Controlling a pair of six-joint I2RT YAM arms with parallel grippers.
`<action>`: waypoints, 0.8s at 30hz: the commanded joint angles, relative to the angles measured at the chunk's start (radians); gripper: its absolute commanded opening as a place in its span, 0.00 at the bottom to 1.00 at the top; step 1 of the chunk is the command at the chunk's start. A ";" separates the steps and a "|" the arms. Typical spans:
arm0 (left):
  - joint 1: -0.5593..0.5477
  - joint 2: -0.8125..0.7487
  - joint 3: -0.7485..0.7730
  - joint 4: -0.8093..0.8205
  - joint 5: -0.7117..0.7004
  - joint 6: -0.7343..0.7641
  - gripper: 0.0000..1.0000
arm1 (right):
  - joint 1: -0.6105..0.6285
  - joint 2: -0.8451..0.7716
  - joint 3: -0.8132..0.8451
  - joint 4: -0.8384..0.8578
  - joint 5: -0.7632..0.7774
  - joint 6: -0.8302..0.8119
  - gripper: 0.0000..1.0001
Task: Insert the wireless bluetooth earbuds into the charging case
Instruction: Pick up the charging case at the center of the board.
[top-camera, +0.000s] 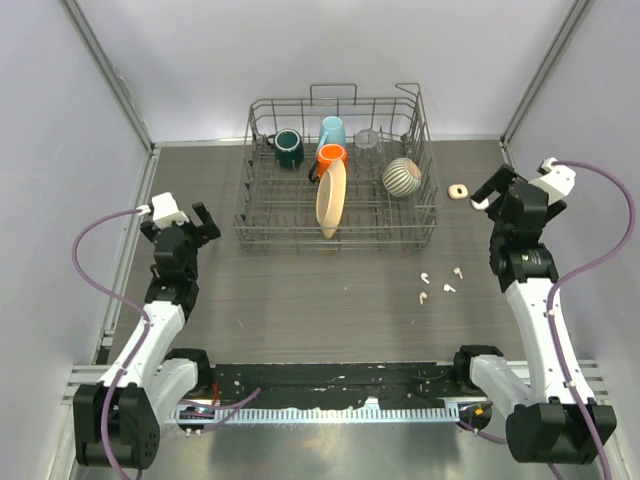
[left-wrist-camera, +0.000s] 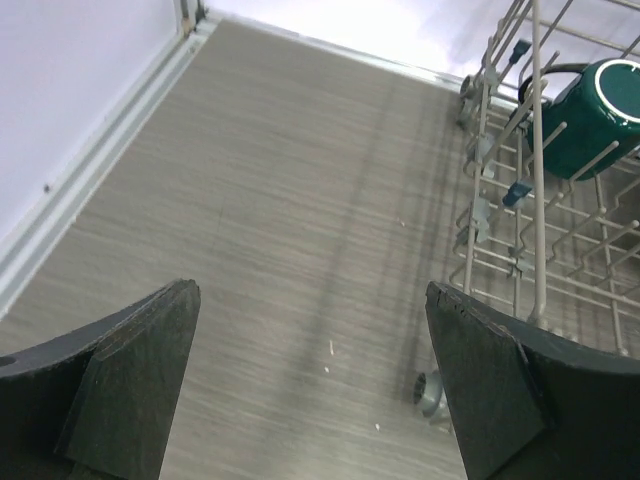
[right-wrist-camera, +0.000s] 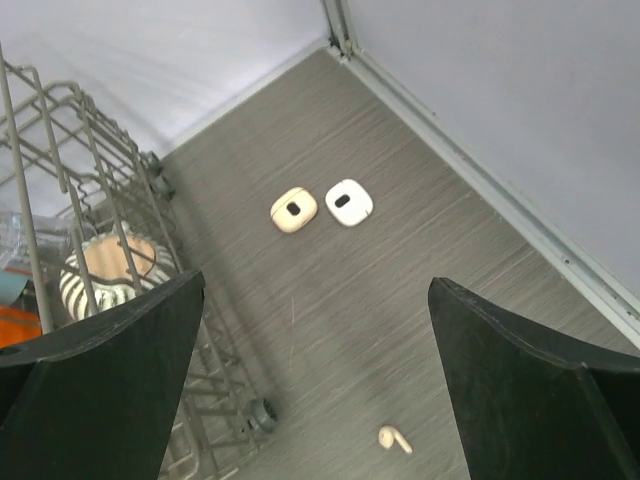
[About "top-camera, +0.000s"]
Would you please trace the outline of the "white earbud charging case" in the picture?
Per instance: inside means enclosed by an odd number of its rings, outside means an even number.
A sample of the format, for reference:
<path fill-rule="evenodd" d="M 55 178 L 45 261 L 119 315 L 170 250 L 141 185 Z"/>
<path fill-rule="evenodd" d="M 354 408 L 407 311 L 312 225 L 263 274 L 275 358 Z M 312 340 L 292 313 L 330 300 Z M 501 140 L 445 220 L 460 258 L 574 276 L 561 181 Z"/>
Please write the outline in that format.
<path fill-rule="evenodd" d="M 470 200 L 470 204 L 472 208 L 476 211 L 484 211 L 488 208 L 490 202 L 488 199 L 484 199 L 480 202 L 476 202 L 473 199 Z"/>

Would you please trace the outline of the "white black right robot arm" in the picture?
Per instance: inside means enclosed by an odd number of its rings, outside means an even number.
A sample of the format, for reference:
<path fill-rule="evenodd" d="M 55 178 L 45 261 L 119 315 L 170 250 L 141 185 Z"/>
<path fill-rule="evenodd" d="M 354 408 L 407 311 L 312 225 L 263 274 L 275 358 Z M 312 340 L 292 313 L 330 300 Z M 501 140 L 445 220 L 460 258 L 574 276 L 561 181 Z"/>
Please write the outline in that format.
<path fill-rule="evenodd" d="M 529 379 L 521 380 L 498 348 L 464 345 L 454 357 L 457 391 L 479 390 L 506 420 L 506 443 L 520 463 L 587 465 L 615 431 L 612 407 L 600 405 L 585 380 L 564 322 L 559 275 L 541 242 L 546 225 L 566 209 L 575 172 L 545 160 L 527 180 L 503 165 L 472 195 L 493 223 L 489 264 L 515 314 Z"/>

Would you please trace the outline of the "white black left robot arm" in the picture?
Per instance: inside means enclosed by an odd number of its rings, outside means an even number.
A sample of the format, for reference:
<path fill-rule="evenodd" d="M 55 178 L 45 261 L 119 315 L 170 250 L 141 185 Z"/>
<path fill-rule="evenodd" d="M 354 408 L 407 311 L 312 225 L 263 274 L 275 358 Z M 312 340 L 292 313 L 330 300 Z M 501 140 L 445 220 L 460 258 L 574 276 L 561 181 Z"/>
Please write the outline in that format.
<path fill-rule="evenodd" d="M 143 217 L 141 233 L 154 247 L 152 277 L 140 320 L 120 355 L 92 384 L 82 384 L 73 401 L 76 460 L 110 467 L 119 475 L 142 472 L 154 461 L 161 428 L 183 397 L 205 397 L 213 373 L 205 351 L 172 349 L 197 296 L 200 248 L 221 232 L 203 203 L 193 204 L 194 223 L 169 193 L 133 209 Z"/>

